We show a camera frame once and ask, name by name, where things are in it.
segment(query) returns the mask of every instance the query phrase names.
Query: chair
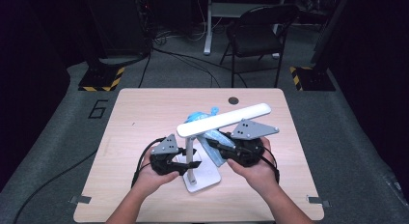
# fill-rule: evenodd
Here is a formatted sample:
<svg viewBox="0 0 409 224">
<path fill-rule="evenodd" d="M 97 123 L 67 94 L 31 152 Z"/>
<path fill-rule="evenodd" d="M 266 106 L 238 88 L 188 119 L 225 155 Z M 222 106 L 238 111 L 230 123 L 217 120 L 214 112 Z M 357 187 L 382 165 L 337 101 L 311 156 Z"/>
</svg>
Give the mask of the chair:
<svg viewBox="0 0 409 224">
<path fill-rule="evenodd" d="M 244 13 L 235 23 L 226 30 L 229 44 L 220 61 L 220 65 L 226 56 L 232 56 L 232 88 L 236 74 L 277 69 L 274 87 L 277 87 L 283 53 L 286 44 L 286 33 L 289 25 L 298 16 L 299 9 L 293 4 L 262 6 Z M 277 33 L 273 32 L 273 25 L 279 25 Z M 234 57 L 245 58 L 264 55 L 279 54 L 278 66 L 268 69 L 236 71 Z"/>
</svg>

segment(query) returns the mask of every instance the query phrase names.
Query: human hand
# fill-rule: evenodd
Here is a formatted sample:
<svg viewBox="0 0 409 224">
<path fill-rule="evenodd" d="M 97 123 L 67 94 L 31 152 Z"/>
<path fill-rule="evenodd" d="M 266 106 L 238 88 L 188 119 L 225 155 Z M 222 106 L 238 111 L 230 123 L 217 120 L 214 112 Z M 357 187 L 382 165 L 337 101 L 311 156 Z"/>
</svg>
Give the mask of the human hand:
<svg viewBox="0 0 409 224">
<path fill-rule="evenodd" d="M 260 139 L 262 145 L 271 151 L 270 141 L 265 137 Z M 270 162 L 274 160 L 268 151 L 264 151 L 262 156 Z M 228 159 L 228 164 L 236 174 L 244 177 L 247 183 L 262 197 L 266 196 L 267 193 L 275 192 L 279 187 L 273 169 L 263 160 L 252 167 L 243 167 L 232 159 Z"/>
<path fill-rule="evenodd" d="M 160 176 L 153 171 L 150 164 L 150 148 L 144 156 L 142 167 L 139 172 L 138 180 L 133 185 L 132 190 L 137 190 L 145 198 L 156 191 L 162 184 L 171 182 L 179 175 L 178 172 L 172 172 L 167 175 Z"/>
</svg>

